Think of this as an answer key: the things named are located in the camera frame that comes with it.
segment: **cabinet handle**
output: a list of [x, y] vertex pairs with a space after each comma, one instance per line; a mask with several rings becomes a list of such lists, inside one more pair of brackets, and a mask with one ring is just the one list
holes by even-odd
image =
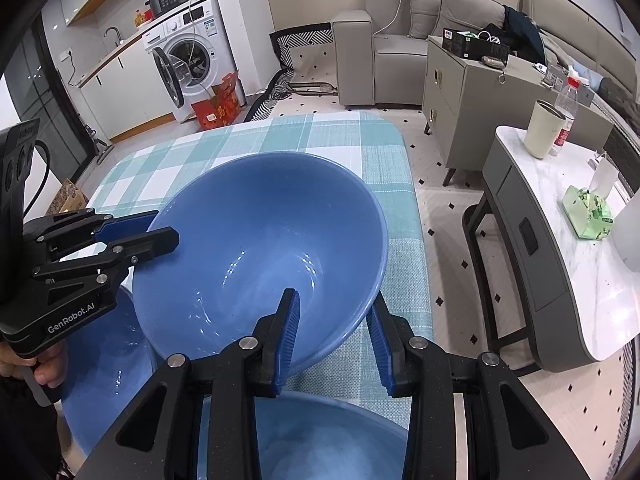
[[520, 222], [518, 228], [520, 229], [520, 234], [522, 235], [524, 245], [527, 248], [527, 253], [529, 253], [529, 256], [531, 256], [538, 250], [538, 239], [536, 238], [535, 232], [533, 232], [531, 222], [529, 222], [529, 219], [527, 217], [524, 217], [524, 220]]

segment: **checkered tablecloth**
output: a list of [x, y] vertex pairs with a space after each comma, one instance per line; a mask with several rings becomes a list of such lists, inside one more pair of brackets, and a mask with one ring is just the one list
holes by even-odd
[[[407, 318], [415, 333], [432, 339], [422, 227], [406, 150], [395, 126], [376, 115], [356, 111], [277, 117], [164, 142], [120, 161], [89, 206], [116, 218], [160, 209], [210, 168], [251, 153], [283, 150], [330, 158], [371, 188], [389, 234], [382, 284], [386, 304], [392, 314]], [[94, 246], [78, 255], [98, 250]], [[366, 323], [329, 357], [290, 378], [287, 388], [353, 402], [408, 427], [410, 400], [393, 400], [380, 385]]]

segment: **sofa armrest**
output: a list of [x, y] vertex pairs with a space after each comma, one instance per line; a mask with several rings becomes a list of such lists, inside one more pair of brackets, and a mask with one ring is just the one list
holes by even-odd
[[372, 105], [371, 17], [364, 10], [344, 10], [332, 19], [331, 27], [334, 32], [340, 104]]

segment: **blue bowl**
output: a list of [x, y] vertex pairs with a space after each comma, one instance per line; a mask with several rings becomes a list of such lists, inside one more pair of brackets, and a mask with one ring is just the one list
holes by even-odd
[[388, 235], [378, 200], [350, 170], [298, 152], [259, 153], [202, 174], [158, 214], [178, 248], [137, 266], [145, 336], [197, 359], [250, 334], [285, 288], [300, 294], [290, 375], [322, 360], [380, 290]]
[[[202, 407], [198, 480], [206, 480], [210, 399]], [[402, 478], [407, 431], [341, 400], [297, 392], [255, 399], [262, 480]]]
[[85, 454], [151, 377], [152, 349], [136, 319], [129, 292], [120, 288], [118, 306], [70, 335], [69, 368], [62, 407]]

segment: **human hand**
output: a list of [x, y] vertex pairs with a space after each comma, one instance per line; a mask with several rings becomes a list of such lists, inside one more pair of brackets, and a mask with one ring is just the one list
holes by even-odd
[[66, 343], [61, 341], [47, 348], [37, 357], [31, 359], [19, 358], [9, 343], [0, 343], [0, 375], [2, 377], [22, 378], [20, 366], [32, 367], [40, 363], [33, 375], [38, 384], [47, 385], [49, 388], [60, 386], [66, 377], [68, 357], [66, 355]]

